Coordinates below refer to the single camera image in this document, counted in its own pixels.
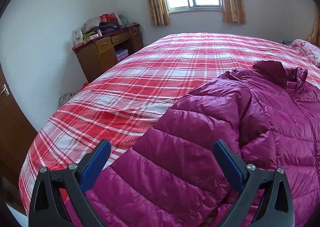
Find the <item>beige curtain near headboard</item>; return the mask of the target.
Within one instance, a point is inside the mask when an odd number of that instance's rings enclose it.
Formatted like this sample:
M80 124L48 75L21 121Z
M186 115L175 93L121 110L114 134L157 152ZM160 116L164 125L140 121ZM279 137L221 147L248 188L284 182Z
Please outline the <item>beige curtain near headboard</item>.
M307 41L318 47L320 46L320 13L317 6L315 7L315 19L313 22L313 27Z

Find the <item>brown wooden door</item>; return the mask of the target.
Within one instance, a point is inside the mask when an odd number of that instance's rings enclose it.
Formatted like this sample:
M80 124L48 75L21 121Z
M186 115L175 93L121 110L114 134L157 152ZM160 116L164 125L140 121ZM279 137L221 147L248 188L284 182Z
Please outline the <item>brown wooden door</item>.
M18 185L20 171L37 131L26 119L10 93L9 85L1 72L1 179L6 179L9 202L18 212L25 214Z

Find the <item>pile of clothes on desk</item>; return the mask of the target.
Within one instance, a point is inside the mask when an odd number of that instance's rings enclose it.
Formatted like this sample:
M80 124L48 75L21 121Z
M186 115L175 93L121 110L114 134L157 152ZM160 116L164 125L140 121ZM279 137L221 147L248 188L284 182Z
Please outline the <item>pile of clothes on desk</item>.
M103 22L100 17L87 20L82 27L82 32L84 34L89 32L98 32L101 31L101 34L105 35L108 33L115 32L121 27L117 22Z

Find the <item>pink floral folded quilt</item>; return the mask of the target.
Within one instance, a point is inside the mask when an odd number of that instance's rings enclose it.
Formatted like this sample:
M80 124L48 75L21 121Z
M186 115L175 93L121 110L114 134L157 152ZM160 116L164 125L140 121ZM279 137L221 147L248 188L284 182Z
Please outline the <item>pink floral folded quilt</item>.
M299 50L302 51L308 57L308 59L310 60L310 62L314 64L314 66L320 68L319 47L301 39L294 40L292 42L292 46L299 48Z

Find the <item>red gift bag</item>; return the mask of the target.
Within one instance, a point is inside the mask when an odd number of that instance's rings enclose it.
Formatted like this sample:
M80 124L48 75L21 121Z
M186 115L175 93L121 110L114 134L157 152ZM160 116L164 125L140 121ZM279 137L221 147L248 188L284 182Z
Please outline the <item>red gift bag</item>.
M100 19L101 19L101 22L116 22L116 23L119 23L115 12L102 14L100 16Z

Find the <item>red plaid bed cover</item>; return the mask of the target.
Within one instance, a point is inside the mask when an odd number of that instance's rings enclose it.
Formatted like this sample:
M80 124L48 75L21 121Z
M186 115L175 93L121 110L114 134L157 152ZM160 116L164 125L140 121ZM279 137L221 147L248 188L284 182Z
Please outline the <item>red plaid bed cover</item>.
M299 48L247 36L172 34L127 57L59 108L36 136L19 179L26 213L41 168L66 169L108 140L104 170L191 90L258 61L305 68L319 88L319 68Z

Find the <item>magenta puffer jacket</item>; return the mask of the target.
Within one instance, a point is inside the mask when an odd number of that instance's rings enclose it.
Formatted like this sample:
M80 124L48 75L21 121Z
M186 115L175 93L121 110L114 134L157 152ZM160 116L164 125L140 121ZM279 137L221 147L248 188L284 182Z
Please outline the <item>magenta puffer jacket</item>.
M319 224L319 88L258 61L191 90L85 197L103 226Z

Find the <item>white carton box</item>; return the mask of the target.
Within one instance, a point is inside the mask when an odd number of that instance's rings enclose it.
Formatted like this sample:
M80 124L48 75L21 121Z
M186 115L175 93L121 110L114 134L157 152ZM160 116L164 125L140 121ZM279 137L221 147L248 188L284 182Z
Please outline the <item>white carton box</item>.
M83 33L82 30L76 29L72 31L72 39L74 41L75 46L83 43Z

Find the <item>brown wooden desk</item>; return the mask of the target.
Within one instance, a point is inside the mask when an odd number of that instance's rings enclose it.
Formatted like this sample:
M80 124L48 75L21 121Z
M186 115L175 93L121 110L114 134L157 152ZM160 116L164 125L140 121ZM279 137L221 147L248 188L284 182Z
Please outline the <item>brown wooden desk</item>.
M87 44L73 47L84 75L89 83L119 63L117 52L128 55L144 47L140 25L134 23L115 32L97 37Z

